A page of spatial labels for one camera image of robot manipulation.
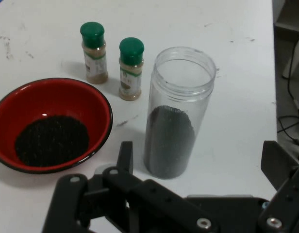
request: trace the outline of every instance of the black seeds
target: black seeds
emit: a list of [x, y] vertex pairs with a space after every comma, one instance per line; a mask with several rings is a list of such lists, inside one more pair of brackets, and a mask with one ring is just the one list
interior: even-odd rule
[[69, 116], [50, 116], [27, 126], [17, 137], [19, 159], [29, 166], [54, 166], [84, 154], [89, 146], [87, 128]]
[[148, 117], [145, 140], [145, 164], [159, 178], [181, 175], [187, 166], [195, 142], [188, 115], [169, 106], [155, 108]]

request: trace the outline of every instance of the red bowl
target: red bowl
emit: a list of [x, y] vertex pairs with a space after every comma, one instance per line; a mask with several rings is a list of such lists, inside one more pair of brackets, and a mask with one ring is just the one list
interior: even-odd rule
[[[87, 152], [56, 166], [25, 165], [16, 155], [16, 137], [33, 121], [53, 115], [73, 117], [87, 127]], [[27, 173], [61, 171], [81, 164], [93, 156], [109, 137], [112, 124], [110, 103], [91, 85], [64, 78], [28, 83], [0, 101], [0, 161], [12, 169]]]

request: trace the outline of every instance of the bowl rim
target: bowl rim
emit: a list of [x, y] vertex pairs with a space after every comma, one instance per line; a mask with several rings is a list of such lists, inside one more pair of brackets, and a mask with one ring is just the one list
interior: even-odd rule
[[94, 154], [96, 154], [101, 148], [102, 146], [105, 144], [106, 140], [108, 139], [108, 137], [110, 136], [110, 133], [112, 131], [112, 127], [113, 127], [113, 111], [112, 111], [112, 107], [108, 101], [108, 99], [102, 94], [102, 92], [100, 92], [98, 89], [96, 89], [94, 86], [85, 83], [83, 81], [77, 80], [77, 79], [71, 79], [71, 78], [45, 78], [45, 79], [39, 79], [39, 80], [35, 80], [29, 83], [26, 83], [20, 87], [17, 87], [16, 89], [12, 90], [11, 92], [9, 92], [7, 95], [5, 95], [1, 100], [0, 100], [0, 105], [8, 98], [10, 97], [12, 94], [14, 94], [17, 91], [20, 91], [22, 88], [31, 85], [33, 83], [40, 83], [40, 82], [50, 82], [50, 81], [65, 81], [65, 82], [70, 82], [70, 83], [76, 83], [76, 84], [80, 84], [80, 85], [85, 85], [86, 87], [91, 88], [93, 91], [97, 92], [102, 99], [105, 101], [105, 103], [107, 104], [107, 108], [108, 108], [108, 113], [109, 113], [109, 124], [107, 126], [105, 135], [103, 136], [101, 142], [98, 145], [93, 145], [92, 148], [88, 148], [88, 150], [82, 154], [81, 156], [67, 161], [63, 164], [59, 164], [59, 165], [55, 165], [55, 166], [45, 166], [45, 167], [37, 167], [37, 166], [31, 166], [32, 168], [34, 167], [35, 169], [31, 170], [31, 169], [27, 169], [27, 168], [22, 168], [19, 166], [14, 166], [10, 163], [8, 163], [7, 161], [5, 161], [4, 159], [2, 159], [2, 156], [0, 156], [0, 162], [4, 165], [6, 165], [7, 167], [13, 169], [13, 170], [17, 170], [20, 172], [24, 172], [24, 173], [30, 173], [30, 174], [48, 174], [48, 173], [54, 173], [54, 172], [59, 172], [59, 171], [63, 171], [72, 167], [75, 167], [83, 162], [85, 162], [86, 160], [88, 160], [89, 158], [91, 158]]

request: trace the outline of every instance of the black wire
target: black wire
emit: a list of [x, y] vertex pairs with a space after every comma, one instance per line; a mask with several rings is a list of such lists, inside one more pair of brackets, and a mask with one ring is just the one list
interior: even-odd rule
[[293, 46], [292, 55], [291, 55], [291, 63], [290, 63], [290, 67], [289, 67], [289, 77], [288, 77], [288, 81], [287, 81], [287, 91], [288, 91], [288, 93], [289, 93], [289, 95], [292, 98], [294, 103], [295, 103], [296, 100], [295, 100], [295, 98], [294, 98], [294, 96], [291, 92], [290, 83], [291, 83], [291, 77], [292, 77], [292, 67], [293, 67], [294, 53], [295, 53], [295, 48], [296, 48], [297, 42]]
[[[292, 54], [291, 54], [291, 63], [290, 63], [290, 67], [289, 67], [289, 75], [288, 75], [288, 81], [287, 81], [287, 91], [288, 91], [288, 93], [289, 93], [289, 95], [290, 95], [290, 97], [291, 97], [291, 99], [293, 100], [293, 102], [294, 102], [294, 104], [295, 104], [295, 106], [297, 107], [297, 112], [298, 112], [298, 116], [296, 117], [296, 118], [298, 118], [299, 119], [299, 106], [298, 106], [298, 103], [297, 103], [297, 100], [295, 100], [295, 98], [294, 98], [294, 96], [293, 96], [293, 94], [292, 94], [292, 92], [291, 92], [291, 88], [290, 88], [290, 83], [291, 83], [291, 76], [292, 76], [292, 67], [293, 67], [293, 60], [294, 60], [294, 53], [295, 53], [295, 48], [296, 48], [296, 45], [297, 45], [297, 42], [294, 44], [294, 46], [293, 46], [293, 50], [292, 50]], [[299, 121], [298, 122], [296, 122], [295, 124], [292, 124], [292, 125], [290, 125], [290, 126], [288, 126], [288, 127], [283, 127], [283, 124], [282, 124], [282, 122], [281, 122], [281, 119], [282, 118], [287, 118], [287, 117], [295, 117], [295, 116], [280, 116], [280, 117], [278, 117], [278, 121], [279, 121], [279, 123], [280, 123], [280, 125], [281, 125], [281, 127], [282, 127], [282, 130], [280, 130], [280, 131], [278, 131], [278, 133], [280, 133], [280, 132], [284, 132], [296, 145], [299, 145], [299, 140], [298, 139], [296, 139], [296, 138], [292, 138], [288, 133], [287, 133], [287, 129], [289, 129], [289, 128], [291, 128], [291, 127], [293, 127], [293, 126], [295, 126], [295, 125], [298, 125], [299, 124]]]
[[285, 128], [283, 127], [283, 125], [282, 125], [282, 122], [281, 122], [281, 120], [280, 119], [278, 119], [278, 121], [279, 121], [279, 124], [281, 125], [281, 128], [282, 128], [282, 130], [283, 130], [283, 132], [294, 142], [295, 140], [296, 140], [296, 138], [292, 138], [286, 131], [285, 131]]
[[[281, 119], [284, 119], [284, 118], [299, 118], [299, 116], [290, 116], [290, 115], [287, 115], [287, 116], [280, 116], [280, 117], [278, 117], [278, 121], [281, 121]], [[277, 133], [281, 133], [281, 132], [283, 132], [283, 130], [287, 130], [287, 129], [290, 129], [290, 128], [292, 128], [293, 126], [296, 126], [296, 125], [298, 125], [299, 124], [299, 121], [298, 122], [295, 122], [295, 123], [293, 123], [293, 124], [291, 124], [291, 125], [289, 125], [289, 126], [287, 126], [287, 127], [285, 127], [285, 128], [283, 128], [282, 130], [279, 130], [279, 131], [277, 131]]]

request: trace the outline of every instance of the spice jar label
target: spice jar label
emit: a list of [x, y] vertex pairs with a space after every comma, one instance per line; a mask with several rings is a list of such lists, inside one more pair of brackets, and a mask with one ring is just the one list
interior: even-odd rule
[[96, 76], [102, 73], [106, 73], [106, 54], [102, 57], [94, 58], [84, 53], [86, 72], [88, 77]]
[[142, 73], [134, 74], [132, 72], [120, 69], [121, 91], [125, 95], [134, 95], [141, 89]]

